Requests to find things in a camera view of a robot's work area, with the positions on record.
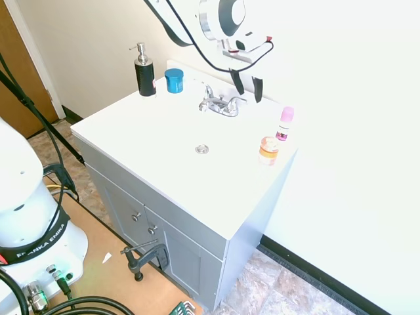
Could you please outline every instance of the blue jar lid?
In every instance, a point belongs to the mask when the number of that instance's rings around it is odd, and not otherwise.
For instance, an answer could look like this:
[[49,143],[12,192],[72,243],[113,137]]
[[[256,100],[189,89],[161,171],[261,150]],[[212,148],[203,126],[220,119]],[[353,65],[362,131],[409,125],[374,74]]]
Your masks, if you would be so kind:
[[184,72],[181,69],[168,69],[165,71],[165,77],[182,79],[184,77]]

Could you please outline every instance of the sink drain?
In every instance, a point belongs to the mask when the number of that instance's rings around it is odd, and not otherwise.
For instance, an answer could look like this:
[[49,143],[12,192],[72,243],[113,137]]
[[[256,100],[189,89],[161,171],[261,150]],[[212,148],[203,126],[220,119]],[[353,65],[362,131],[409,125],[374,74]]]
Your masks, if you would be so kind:
[[196,152],[199,154],[206,154],[209,151],[209,147],[205,144],[200,144],[199,146],[196,146]]

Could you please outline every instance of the black soap dispenser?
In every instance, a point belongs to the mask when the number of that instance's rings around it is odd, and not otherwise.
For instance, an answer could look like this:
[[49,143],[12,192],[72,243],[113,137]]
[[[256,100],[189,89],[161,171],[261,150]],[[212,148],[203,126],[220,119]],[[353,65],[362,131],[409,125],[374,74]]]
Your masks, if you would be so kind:
[[152,59],[145,54],[146,45],[144,43],[137,43],[136,47],[140,53],[134,66],[136,69],[138,91],[142,96],[152,96],[156,94],[155,73],[153,69]]

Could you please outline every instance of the sink vanity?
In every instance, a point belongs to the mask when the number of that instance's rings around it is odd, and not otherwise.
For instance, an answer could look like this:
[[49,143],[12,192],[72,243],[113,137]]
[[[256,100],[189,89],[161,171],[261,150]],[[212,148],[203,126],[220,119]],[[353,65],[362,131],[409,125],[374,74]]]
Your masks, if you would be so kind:
[[276,134],[283,107],[245,93],[236,117],[200,111],[202,82],[227,100],[238,96],[234,86],[168,65],[184,71],[183,92],[168,93],[162,78],[155,98],[135,92],[72,132],[116,231],[133,245],[164,243],[165,273],[213,310],[258,246],[296,147],[283,142],[275,165],[259,163],[261,139]]

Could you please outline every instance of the tile floor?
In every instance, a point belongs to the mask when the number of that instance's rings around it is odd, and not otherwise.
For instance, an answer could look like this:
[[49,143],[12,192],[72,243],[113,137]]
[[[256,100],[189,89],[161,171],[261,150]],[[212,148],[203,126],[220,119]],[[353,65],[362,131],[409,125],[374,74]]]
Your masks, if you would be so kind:
[[[55,124],[74,145],[67,121]],[[58,161],[46,132],[29,139],[43,165]],[[73,178],[80,202],[112,227],[95,185],[84,166],[58,143],[64,165]],[[345,307],[258,250],[245,266],[235,287],[214,312],[206,315],[351,315]]]

